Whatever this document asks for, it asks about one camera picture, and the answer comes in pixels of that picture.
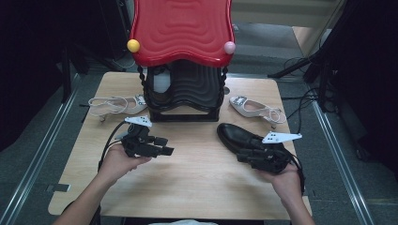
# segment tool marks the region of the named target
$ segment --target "black device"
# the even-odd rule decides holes
[[[149,136],[149,128],[142,125],[130,124],[128,133],[121,139],[123,147],[129,157],[171,156],[174,148],[167,147],[167,139]]]
[[[292,160],[293,155],[282,143],[263,143],[259,149],[242,148],[237,153],[237,161],[249,163],[253,169],[270,173],[280,173]]]
[[[111,143],[111,139],[114,137],[115,133],[125,124],[130,124],[128,131],[118,135],[116,137],[117,141]],[[157,156],[171,156],[173,154],[174,148],[167,147],[167,139],[149,136],[149,128],[146,125],[151,124],[147,118],[141,117],[131,117],[126,118],[121,122],[112,132],[105,144],[102,151],[102,156],[99,161],[99,170],[105,159],[106,152],[113,143],[122,142],[125,148],[126,154],[130,158],[135,157],[151,157],[156,158]]]

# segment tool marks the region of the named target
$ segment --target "red wavy top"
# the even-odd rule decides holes
[[[220,68],[232,54],[224,44],[235,42],[231,0],[134,0],[130,39],[140,43],[132,56],[138,65],[154,67],[177,59]]]

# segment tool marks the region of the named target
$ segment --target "wooden table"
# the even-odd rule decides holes
[[[109,72],[103,76],[96,97],[132,97],[143,93],[136,73]],[[231,123],[258,135],[267,135],[270,124],[261,117],[241,116],[229,98],[243,95],[271,107],[283,108],[278,86],[268,79],[227,78],[219,122],[154,123],[149,135],[169,140],[170,157],[159,156],[122,177],[101,202],[104,216],[135,218],[289,219],[272,185],[259,177],[219,140],[217,125]],[[137,115],[149,115],[148,110]],[[84,190],[97,172],[98,162],[114,128],[125,114],[108,114],[104,122],[88,115],[59,181],[68,192],[55,192],[49,212],[60,215]],[[118,133],[128,128],[121,127]],[[290,132],[287,123],[276,132]],[[295,153],[292,142],[285,147]],[[311,212],[308,198],[303,197]]]

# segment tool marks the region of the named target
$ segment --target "white shoe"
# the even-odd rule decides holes
[[[246,97],[230,97],[229,102],[241,115],[246,117],[261,116],[272,125],[282,124],[286,121],[286,115],[279,108],[271,108],[259,102],[248,100]]]
[[[88,100],[91,115],[99,116],[105,120],[108,113],[136,114],[146,109],[146,103],[142,95],[134,97],[93,97]]]

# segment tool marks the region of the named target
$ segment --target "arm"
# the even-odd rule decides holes
[[[116,181],[150,160],[150,157],[128,157],[121,144],[113,145],[99,172],[79,197],[55,221],[55,224],[89,224],[105,193]]]
[[[258,172],[272,184],[276,193],[281,198],[281,202],[284,208],[286,208],[292,224],[315,224],[302,200],[299,175],[295,166],[288,164],[278,174],[263,171]]]

